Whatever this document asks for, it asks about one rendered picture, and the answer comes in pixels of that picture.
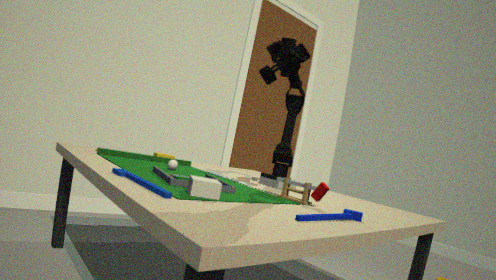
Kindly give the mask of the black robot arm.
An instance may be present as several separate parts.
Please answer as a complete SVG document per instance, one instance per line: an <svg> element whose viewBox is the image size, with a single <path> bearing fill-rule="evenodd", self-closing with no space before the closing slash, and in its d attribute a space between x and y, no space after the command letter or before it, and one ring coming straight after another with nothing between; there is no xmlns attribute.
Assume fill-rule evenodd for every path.
<svg viewBox="0 0 496 280"><path fill-rule="evenodd" d="M273 62L276 63L276 59L281 58L285 54L288 58L294 57L293 48L296 47L297 39L292 38L282 38L281 41L271 43L267 49L272 56ZM301 63L298 61L293 64L294 68L283 74L281 71L282 77L287 77L290 90L298 89L301 96L290 94L289 91L286 93L286 107L288 110L285 127L282 135L282 140L279 144L277 144L276 149L273 153L272 163L275 164L273 168L273 176L287 178L288 168L293 166L293 154L291 148L291 140L295 127L295 122L297 118L297 114L302 110L301 107L304 104L304 91L302 89L302 81L300 81L298 71L301 67ZM277 162L287 163L277 163Z"/></svg>

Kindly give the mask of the white golf ball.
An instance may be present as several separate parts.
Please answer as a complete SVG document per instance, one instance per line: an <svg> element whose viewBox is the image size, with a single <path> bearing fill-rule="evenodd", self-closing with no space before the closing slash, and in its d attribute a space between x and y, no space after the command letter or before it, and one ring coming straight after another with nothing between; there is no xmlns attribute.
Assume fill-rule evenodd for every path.
<svg viewBox="0 0 496 280"><path fill-rule="evenodd" d="M167 164L168 169L170 170L176 170L178 167L178 163L175 160L170 160Z"/></svg>

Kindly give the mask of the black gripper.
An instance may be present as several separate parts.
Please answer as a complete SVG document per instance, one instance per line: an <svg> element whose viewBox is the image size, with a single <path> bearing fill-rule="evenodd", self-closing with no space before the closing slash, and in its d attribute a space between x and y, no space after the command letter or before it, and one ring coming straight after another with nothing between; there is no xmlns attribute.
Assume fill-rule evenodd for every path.
<svg viewBox="0 0 496 280"><path fill-rule="evenodd" d="M283 74L285 74L294 68L293 64L297 63L298 61L300 63L304 63L305 61L307 61L310 58L310 54L308 53L308 51L305 49L305 47L301 43L297 47L294 47L293 51L294 51L294 57L293 58L290 59L285 54L281 58L277 59L276 60L277 64L275 64L271 68L269 67L269 65L267 65L259 71L259 73L262 76L265 83L272 84L273 82L275 82L277 80L275 72L277 72L278 70L281 70L283 72ZM297 59L297 60L294 61L295 59ZM294 61L294 62L292 62L292 61ZM277 67L277 68L274 69L275 67Z"/></svg>

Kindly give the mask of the green putting mat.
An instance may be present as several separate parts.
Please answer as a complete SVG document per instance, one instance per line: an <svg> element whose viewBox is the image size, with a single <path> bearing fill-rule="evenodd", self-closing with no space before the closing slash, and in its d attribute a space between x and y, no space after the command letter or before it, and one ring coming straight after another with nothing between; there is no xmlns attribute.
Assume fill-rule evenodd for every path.
<svg viewBox="0 0 496 280"><path fill-rule="evenodd" d="M98 153L97 153L98 154ZM170 170L165 163L153 162L150 160L142 160L135 158L127 158L120 156L112 156L105 154L98 154L104 159L110 161L111 163L119 166L121 169L125 169L128 172L139 176L140 178L153 183L154 185L163 188L171 193L172 197L177 200L200 200L200 201L223 201L223 202L247 202L247 203L271 203L271 204L295 204L300 205L297 202L288 200L286 198L271 195L266 192L233 182L231 180L198 170L190 166L178 165L176 170ZM229 185L236 187L235 194L220 192L219 200L209 199L203 197L190 196L187 191L188 187L173 186L168 184L162 178L152 171L152 168L157 166L161 170L170 174L178 174L181 176L190 177L197 176L205 178L205 174L208 174L214 178L217 178ZM170 175L168 174L168 175Z"/></svg>

